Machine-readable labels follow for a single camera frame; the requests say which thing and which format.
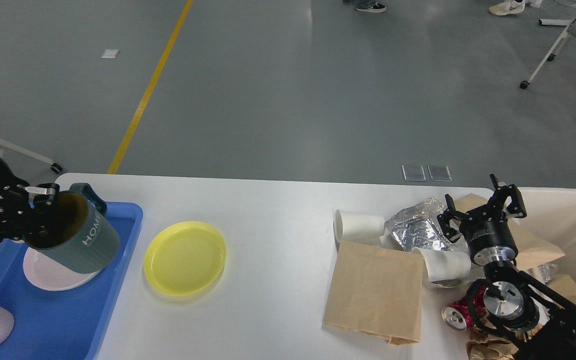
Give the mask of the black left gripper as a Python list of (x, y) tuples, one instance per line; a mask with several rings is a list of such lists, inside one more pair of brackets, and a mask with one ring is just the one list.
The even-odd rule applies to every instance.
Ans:
[(58, 205), (61, 187), (57, 183), (28, 186), (27, 183), (0, 186), (0, 241), (21, 239), (32, 230), (31, 208), (52, 208)]

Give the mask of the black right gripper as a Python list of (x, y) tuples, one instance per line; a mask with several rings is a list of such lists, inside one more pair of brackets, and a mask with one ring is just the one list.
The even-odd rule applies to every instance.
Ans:
[(492, 173), (489, 175), (494, 187), (487, 202), (468, 215), (457, 210), (450, 194), (445, 195), (446, 208), (437, 215), (444, 237), (455, 244), (464, 237), (475, 265), (491, 262), (512, 262), (518, 256), (518, 248), (508, 225), (508, 219), (523, 219), (527, 210), (521, 191), (515, 184), (505, 184)]

